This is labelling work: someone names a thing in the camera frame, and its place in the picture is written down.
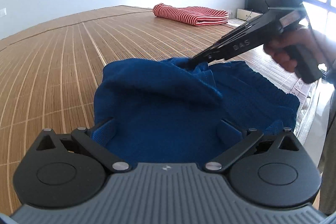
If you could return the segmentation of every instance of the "wall outlet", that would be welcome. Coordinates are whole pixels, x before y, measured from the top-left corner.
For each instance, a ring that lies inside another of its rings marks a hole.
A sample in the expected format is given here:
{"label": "wall outlet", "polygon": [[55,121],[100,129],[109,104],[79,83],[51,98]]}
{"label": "wall outlet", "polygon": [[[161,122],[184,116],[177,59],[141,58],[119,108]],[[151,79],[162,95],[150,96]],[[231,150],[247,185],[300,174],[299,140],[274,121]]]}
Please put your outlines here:
{"label": "wall outlet", "polygon": [[6,8],[3,8],[3,9],[0,10],[0,17],[3,17],[5,15],[7,15]]}
{"label": "wall outlet", "polygon": [[229,13],[229,19],[234,18],[233,10],[229,9],[229,10],[227,10],[227,12]]}

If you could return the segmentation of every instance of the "gray ridged base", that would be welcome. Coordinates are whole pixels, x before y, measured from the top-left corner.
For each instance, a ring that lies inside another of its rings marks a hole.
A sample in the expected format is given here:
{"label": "gray ridged base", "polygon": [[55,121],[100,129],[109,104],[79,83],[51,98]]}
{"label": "gray ridged base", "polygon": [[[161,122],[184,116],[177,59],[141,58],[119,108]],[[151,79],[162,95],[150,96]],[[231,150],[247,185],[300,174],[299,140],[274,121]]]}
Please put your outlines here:
{"label": "gray ridged base", "polygon": [[325,217],[311,206],[280,211],[252,205],[221,175],[202,172],[196,164],[140,163],[112,175],[86,203],[62,210],[23,205],[11,218],[19,224],[314,224]]}

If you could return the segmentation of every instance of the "red striped towel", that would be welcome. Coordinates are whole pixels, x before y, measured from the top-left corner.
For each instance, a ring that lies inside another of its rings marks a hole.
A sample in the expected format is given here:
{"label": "red striped towel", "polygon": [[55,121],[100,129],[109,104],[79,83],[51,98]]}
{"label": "red striped towel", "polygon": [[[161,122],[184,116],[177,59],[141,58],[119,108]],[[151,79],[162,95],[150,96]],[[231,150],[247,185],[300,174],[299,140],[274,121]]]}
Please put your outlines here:
{"label": "red striped towel", "polygon": [[153,13],[157,17],[176,20],[194,26],[217,25],[228,22],[229,13],[224,10],[214,10],[206,7],[175,8],[160,3],[155,5]]}

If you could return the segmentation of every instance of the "finger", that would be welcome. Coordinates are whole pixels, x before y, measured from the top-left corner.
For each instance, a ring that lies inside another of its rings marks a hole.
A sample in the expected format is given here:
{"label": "finger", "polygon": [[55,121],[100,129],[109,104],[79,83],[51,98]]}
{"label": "finger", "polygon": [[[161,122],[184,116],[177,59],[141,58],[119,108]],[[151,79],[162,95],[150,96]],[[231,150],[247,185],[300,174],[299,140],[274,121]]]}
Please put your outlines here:
{"label": "finger", "polygon": [[268,44],[264,44],[264,52],[270,55],[271,57],[273,57],[275,54],[275,50],[272,47],[270,47]]}
{"label": "finger", "polygon": [[280,66],[282,66],[288,72],[294,72],[297,66],[297,61],[292,59],[287,62],[281,63]]}
{"label": "finger", "polygon": [[277,52],[273,56],[273,60],[278,64],[288,62],[290,59],[291,58],[285,51]]}
{"label": "finger", "polygon": [[284,48],[295,44],[308,44],[313,43],[313,37],[309,29],[299,29],[292,32],[283,34],[279,39],[272,40],[270,46],[273,48]]}

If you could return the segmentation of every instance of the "bed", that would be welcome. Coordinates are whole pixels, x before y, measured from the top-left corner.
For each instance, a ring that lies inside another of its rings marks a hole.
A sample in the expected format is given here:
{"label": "bed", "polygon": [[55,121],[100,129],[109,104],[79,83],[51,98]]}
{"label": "bed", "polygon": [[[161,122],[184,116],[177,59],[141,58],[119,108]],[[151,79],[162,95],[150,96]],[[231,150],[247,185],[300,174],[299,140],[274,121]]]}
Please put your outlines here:
{"label": "bed", "polygon": [[[156,18],[150,9],[117,6],[58,18],[0,40],[0,212],[10,215],[20,206],[11,178],[42,128],[69,133],[93,126],[93,95],[107,63],[191,57],[232,28],[193,27]],[[318,109],[313,103],[319,85],[306,85],[285,72],[262,47],[232,60],[246,61],[298,96],[295,133],[305,143]]]}

